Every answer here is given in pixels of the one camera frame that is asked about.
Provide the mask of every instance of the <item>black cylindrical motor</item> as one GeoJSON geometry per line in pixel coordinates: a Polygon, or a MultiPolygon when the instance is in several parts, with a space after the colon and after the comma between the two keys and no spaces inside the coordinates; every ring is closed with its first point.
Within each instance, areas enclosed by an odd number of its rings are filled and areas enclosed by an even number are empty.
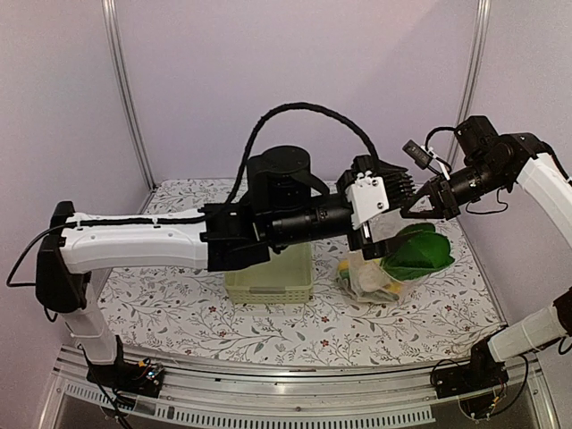
{"type": "Polygon", "coordinates": [[[340,194],[314,197],[307,207],[273,219],[267,236],[274,248],[329,239],[351,231],[351,213],[340,194]]]}
{"type": "Polygon", "coordinates": [[[500,187],[502,178],[495,176],[486,164],[481,164],[453,173],[449,184],[457,205],[462,206],[500,187]]]}
{"type": "Polygon", "coordinates": [[[262,157],[266,172],[270,207],[293,210],[307,206],[311,189],[299,178],[310,175],[310,155],[301,147],[278,146],[266,150],[262,157]]]}

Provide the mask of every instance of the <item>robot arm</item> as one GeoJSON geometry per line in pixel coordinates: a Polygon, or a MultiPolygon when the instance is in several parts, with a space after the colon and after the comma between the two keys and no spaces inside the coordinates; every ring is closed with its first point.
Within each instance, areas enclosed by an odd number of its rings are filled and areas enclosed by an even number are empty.
{"type": "Polygon", "coordinates": [[[38,251],[36,296],[80,341],[90,380],[157,396],[162,369],[145,366],[143,377],[137,364],[123,360],[122,343],[88,285],[92,270],[148,265],[238,270],[268,261],[270,250],[280,253],[291,244],[339,235],[348,236],[352,249],[383,255],[408,237],[374,242],[368,221],[412,196],[406,171],[358,156],[338,180],[338,192],[330,193],[311,174],[304,149],[274,147],[249,158],[248,190],[238,203],[173,214],[97,216],[76,213],[71,202],[62,202],[38,251]]]}
{"type": "MultiPolygon", "coordinates": [[[[532,134],[499,136],[483,116],[461,123],[455,135],[466,155],[466,167],[448,180],[444,175],[429,180],[404,206],[403,217],[450,219],[460,213],[461,205],[496,189],[511,191],[516,183],[540,205],[572,247],[572,186],[549,145],[532,134]],[[433,209],[411,211],[422,197],[429,198],[433,209]]],[[[411,141],[404,149],[414,158],[423,150],[411,141]]],[[[506,382],[506,360],[572,335],[571,306],[572,289],[550,306],[476,343],[468,365],[435,372],[438,395],[491,387],[499,379],[506,382]]]]}

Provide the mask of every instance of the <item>black cable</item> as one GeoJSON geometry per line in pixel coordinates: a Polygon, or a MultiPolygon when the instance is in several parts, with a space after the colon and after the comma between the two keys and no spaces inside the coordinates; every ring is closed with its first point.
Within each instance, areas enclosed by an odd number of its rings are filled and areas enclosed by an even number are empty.
{"type": "Polygon", "coordinates": [[[34,282],[12,283],[12,279],[13,279],[14,275],[16,275],[18,268],[20,268],[22,261],[24,260],[26,255],[28,255],[28,253],[31,251],[31,249],[34,247],[34,245],[36,245],[36,243],[38,241],[42,240],[46,235],[50,234],[51,232],[62,230],[63,228],[66,228],[66,225],[58,225],[58,226],[55,226],[53,228],[49,228],[45,231],[42,231],[28,244],[28,246],[26,246],[26,248],[21,252],[20,256],[16,260],[16,263],[12,267],[12,270],[8,274],[8,279],[6,279],[6,286],[8,286],[9,288],[24,288],[27,286],[36,286],[36,283],[34,283],[34,282]]]}
{"type": "MultiPolygon", "coordinates": [[[[80,350],[83,352],[83,357],[86,359],[86,363],[88,364],[88,368],[92,369],[91,368],[91,362],[89,362],[88,354],[86,353],[86,350],[83,347],[80,347],[80,350]]],[[[99,388],[99,390],[103,393],[105,398],[109,401],[109,403],[114,408],[115,417],[117,419],[117,422],[122,426],[123,429],[133,429],[133,426],[131,426],[130,423],[125,419],[125,416],[122,414],[121,410],[117,406],[117,402],[115,400],[111,399],[111,396],[109,396],[109,393],[107,393],[107,391],[104,389],[104,386],[101,385],[101,383],[97,379],[96,375],[94,374],[94,371],[91,371],[91,376],[96,381],[96,384],[97,384],[97,387],[99,388]]]]}
{"type": "Polygon", "coordinates": [[[429,151],[429,140],[433,138],[435,134],[441,131],[452,131],[455,132],[455,127],[436,127],[429,131],[427,137],[425,137],[425,150],[429,151]]]}
{"type": "Polygon", "coordinates": [[[566,342],[566,338],[563,338],[562,341],[560,342],[560,344],[558,345],[558,354],[561,356],[568,354],[570,352],[570,350],[572,350],[572,343],[570,343],[570,345],[568,347],[566,347],[566,349],[562,348],[562,346],[564,346],[565,342],[566,342]]]}
{"type": "Polygon", "coordinates": [[[562,176],[564,176],[564,179],[566,179],[566,181],[568,182],[568,185],[572,186],[572,181],[570,180],[570,176],[568,175],[566,170],[564,170],[564,167],[560,163],[560,160],[558,159],[556,152],[554,152],[554,149],[552,148],[552,146],[549,145],[548,143],[544,143],[544,145],[546,146],[546,150],[548,151],[548,154],[551,156],[552,161],[554,161],[554,164],[556,165],[556,168],[558,168],[560,174],[562,174],[562,176]]]}
{"type": "MultiPolygon", "coordinates": [[[[425,152],[429,152],[429,141],[433,138],[433,136],[435,134],[437,134],[438,132],[441,131],[452,131],[455,132],[455,127],[437,127],[437,128],[433,128],[431,131],[429,131],[429,133],[427,134],[427,137],[425,137],[425,152]]],[[[445,165],[445,167],[447,167],[447,170],[449,172],[453,171],[453,168],[450,166],[450,164],[445,161],[444,159],[436,156],[435,159],[437,161],[439,161],[440,163],[442,163],[443,165],[445,165]]]]}
{"type": "Polygon", "coordinates": [[[504,206],[503,208],[501,208],[499,210],[491,210],[488,212],[474,212],[474,211],[468,209],[468,207],[471,204],[473,204],[472,202],[470,202],[465,206],[465,211],[467,213],[469,213],[470,215],[496,215],[497,213],[506,212],[509,209],[509,203],[500,200],[499,194],[501,193],[501,190],[502,190],[502,188],[497,189],[497,204],[503,205],[504,206]]]}
{"type": "Polygon", "coordinates": [[[427,165],[427,168],[429,169],[429,171],[431,171],[433,174],[441,174],[441,172],[439,170],[436,170],[435,167],[432,167],[431,165],[427,165]]]}
{"type": "MultiPolygon", "coordinates": [[[[339,114],[327,107],[322,105],[313,105],[311,103],[306,102],[298,102],[298,103],[287,103],[284,105],[279,105],[274,109],[269,110],[265,115],[263,115],[255,125],[255,127],[250,132],[250,136],[248,137],[248,141],[246,146],[244,147],[244,153],[242,155],[242,159],[240,160],[239,170],[236,175],[236,179],[234,184],[232,185],[231,192],[229,193],[226,200],[223,204],[218,207],[214,212],[209,214],[204,214],[202,216],[197,217],[188,217],[188,218],[173,218],[173,219],[157,219],[156,224],[158,225],[174,225],[174,224],[193,224],[193,223],[201,223],[205,222],[213,217],[217,216],[225,209],[227,209],[233,199],[236,198],[240,184],[242,183],[242,176],[244,175],[244,171],[247,168],[247,161],[250,158],[250,152],[252,151],[252,147],[254,146],[254,142],[257,139],[258,133],[262,130],[264,125],[272,119],[277,114],[281,114],[284,112],[292,111],[292,110],[308,110],[310,112],[315,112],[317,114],[323,114],[329,118],[334,119],[335,121],[340,122],[341,124],[348,127],[352,130],[364,143],[369,152],[369,155],[373,158],[372,162],[374,163],[374,169],[376,171],[380,170],[380,161],[379,156],[377,155],[377,150],[375,149],[375,145],[372,140],[367,136],[366,132],[363,131],[357,124],[355,124],[350,118],[344,116],[343,114],[339,114]]],[[[82,222],[81,225],[84,226],[112,226],[112,225],[129,225],[129,224],[151,224],[155,223],[152,219],[147,218],[131,218],[131,219],[117,219],[114,221],[108,220],[94,220],[94,221],[85,221],[82,222]]],[[[73,228],[77,226],[76,223],[66,224],[66,228],[73,228]]]]}
{"type": "Polygon", "coordinates": [[[115,395],[115,401],[116,402],[122,404],[124,407],[131,407],[131,408],[135,407],[135,404],[137,403],[136,400],[133,400],[132,398],[124,397],[118,389],[113,388],[113,389],[111,389],[111,391],[115,395]]]}
{"type": "Polygon", "coordinates": [[[49,320],[51,323],[54,323],[57,320],[57,313],[50,315],[46,307],[44,307],[44,314],[46,315],[47,320],[49,320]]]}

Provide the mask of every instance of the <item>green leaf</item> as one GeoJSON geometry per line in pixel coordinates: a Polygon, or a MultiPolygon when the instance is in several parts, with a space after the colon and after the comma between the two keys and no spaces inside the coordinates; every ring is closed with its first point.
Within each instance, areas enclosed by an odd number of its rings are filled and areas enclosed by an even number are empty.
{"type": "Polygon", "coordinates": [[[449,240],[444,235],[428,231],[414,235],[383,261],[384,267],[443,268],[449,265],[449,240]]]}
{"type": "Polygon", "coordinates": [[[413,225],[408,225],[397,233],[397,235],[407,235],[413,232],[429,231],[435,232],[435,225],[430,222],[414,223],[413,225]]]}
{"type": "Polygon", "coordinates": [[[384,266],[383,270],[385,270],[385,272],[387,274],[389,274],[391,277],[393,277],[394,279],[398,280],[398,281],[408,281],[408,280],[415,280],[418,279],[420,277],[423,277],[425,275],[429,275],[431,273],[437,273],[440,270],[442,270],[443,268],[446,268],[446,266],[444,267],[439,267],[439,268],[410,268],[410,267],[406,267],[406,266],[395,266],[395,267],[391,267],[391,266],[384,266]]]}

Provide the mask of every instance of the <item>floral tablecloth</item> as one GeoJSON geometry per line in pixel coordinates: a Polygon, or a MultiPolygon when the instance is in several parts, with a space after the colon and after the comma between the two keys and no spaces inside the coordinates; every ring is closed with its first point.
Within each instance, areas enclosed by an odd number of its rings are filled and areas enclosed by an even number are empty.
{"type": "MultiPolygon", "coordinates": [[[[222,202],[230,180],[165,181],[147,212],[222,202]]],[[[340,289],[344,238],[314,242],[315,290],[300,305],[234,306],[223,275],[175,266],[117,268],[99,298],[125,343],[276,365],[397,365],[467,355],[501,325],[457,222],[438,221],[456,263],[397,304],[359,304],[340,289]]]]}

